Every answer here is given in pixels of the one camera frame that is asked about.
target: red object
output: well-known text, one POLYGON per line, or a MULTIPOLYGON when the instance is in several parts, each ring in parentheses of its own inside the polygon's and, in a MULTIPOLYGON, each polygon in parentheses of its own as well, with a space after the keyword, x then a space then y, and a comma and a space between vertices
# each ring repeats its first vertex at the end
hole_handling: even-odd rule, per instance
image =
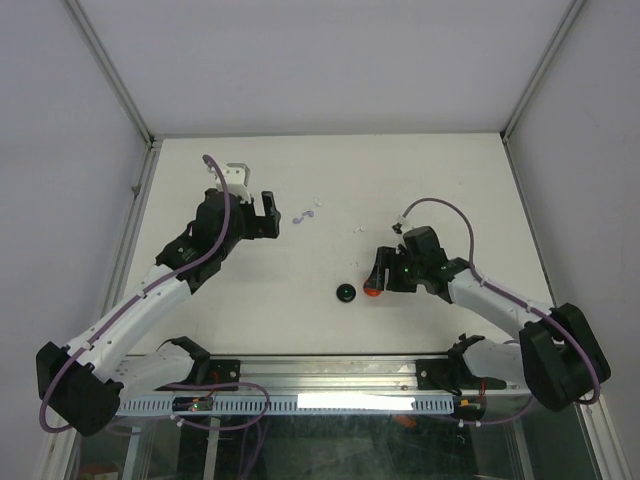
POLYGON ((364 293, 366 293, 370 297, 377 297, 382 293, 382 290, 376 290, 375 288, 364 287, 364 293))

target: white table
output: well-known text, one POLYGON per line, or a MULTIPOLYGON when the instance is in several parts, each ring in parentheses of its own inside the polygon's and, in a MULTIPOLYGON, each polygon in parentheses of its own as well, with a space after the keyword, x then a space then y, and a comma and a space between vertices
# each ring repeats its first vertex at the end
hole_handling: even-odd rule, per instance
MULTIPOLYGON (((214 354, 348 354, 435 352, 466 332, 495 340, 489 322, 432 297, 361 285, 376 248, 395 246, 396 217, 424 196, 447 199, 467 213, 477 237, 477 264, 490 278, 529 298, 550 302, 516 185, 497 134, 375 135, 165 140, 144 213, 128 287, 194 218, 214 185, 208 153, 251 168, 256 198, 272 190, 282 212, 277 240, 242 241, 192 298, 135 347, 148 353, 187 335, 214 354), (314 205, 314 197, 322 207, 314 205), (292 219, 313 209, 314 218, 292 219), (364 232, 354 229, 364 226, 364 232), (358 288, 340 303, 341 283, 358 288)), ((413 225, 431 225, 450 257, 467 258, 460 218, 421 205, 413 225)))

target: perforated metal strip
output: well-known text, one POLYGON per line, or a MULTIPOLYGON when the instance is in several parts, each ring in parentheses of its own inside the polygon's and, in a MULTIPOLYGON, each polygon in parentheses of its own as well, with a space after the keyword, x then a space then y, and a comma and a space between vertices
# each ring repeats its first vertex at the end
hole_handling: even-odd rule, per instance
MULTIPOLYGON (((131 400, 120 407, 118 415, 151 417, 170 415, 174 396, 147 395, 131 400)), ((453 413, 450 395, 419 395, 412 404, 412 415, 448 415, 453 413)), ((257 396, 218 396, 210 411, 179 412, 186 415, 252 415, 264 408, 264 398, 257 396)), ((297 395, 272 396, 267 415, 389 415, 389 411, 364 409, 312 408, 299 409, 297 395)))

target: black round object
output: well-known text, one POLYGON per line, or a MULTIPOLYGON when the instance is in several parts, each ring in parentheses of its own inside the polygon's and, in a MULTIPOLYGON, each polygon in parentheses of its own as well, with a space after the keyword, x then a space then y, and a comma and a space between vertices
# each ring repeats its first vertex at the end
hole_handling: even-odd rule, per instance
POLYGON ((356 287, 349 283, 343 283, 336 290, 336 295, 341 302, 349 303, 356 298, 356 287))

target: robotic arm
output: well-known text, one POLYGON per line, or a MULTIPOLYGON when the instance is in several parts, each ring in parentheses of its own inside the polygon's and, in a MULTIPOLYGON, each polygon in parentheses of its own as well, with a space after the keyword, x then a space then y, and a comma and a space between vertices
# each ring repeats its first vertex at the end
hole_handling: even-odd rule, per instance
MULTIPOLYGON (((205 156, 205 163, 208 160, 210 157, 205 156)), ((207 164, 212 171, 212 164, 207 164)), ((156 352, 134 360, 125 356, 167 312, 220 271, 240 240, 278 237, 280 213, 273 193, 262 192, 265 216, 257 216, 254 199, 247 190, 249 168, 229 164, 221 173, 230 194, 230 217, 224 239, 213 255, 197 262, 209 255, 222 232, 225 198, 219 176, 216 188, 205 192, 195 220, 162 250, 133 292, 64 347, 49 342, 36 355, 41 399, 55 376, 76 356, 54 386, 48 403, 82 435, 101 430, 119 405, 132 398, 169 383, 197 385, 204 380, 210 354, 187 337, 168 340, 156 352), (95 339, 96 332, 110 322, 113 325, 95 339)))
POLYGON ((375 297, 383 290, 416 292, 418 285, 423 285, 428 293, 477 313, 517 339, 514 344, 498 344, 482 336, 462 335, 448 351, 448 371, 440 381, 445 388, 459 392, 459 385, 470 379, 493 377, 527 385, 533 396, 553 411, 580 401, 594 387, 593 375, 570 342, 556 343, 567 339, 542 320, 540 313, 575 340, 599 383, 611 376, 609 364, 578 307, 566 303, 553 308, 522 301, 523 297, 494 282, 485 284, 467 260, 447 258, 431 227, 403 231, 402 223, 398 223, 393 229, 403 243, 398 248, 378 248, 373 270, 364 284, 365 293, 375 297))

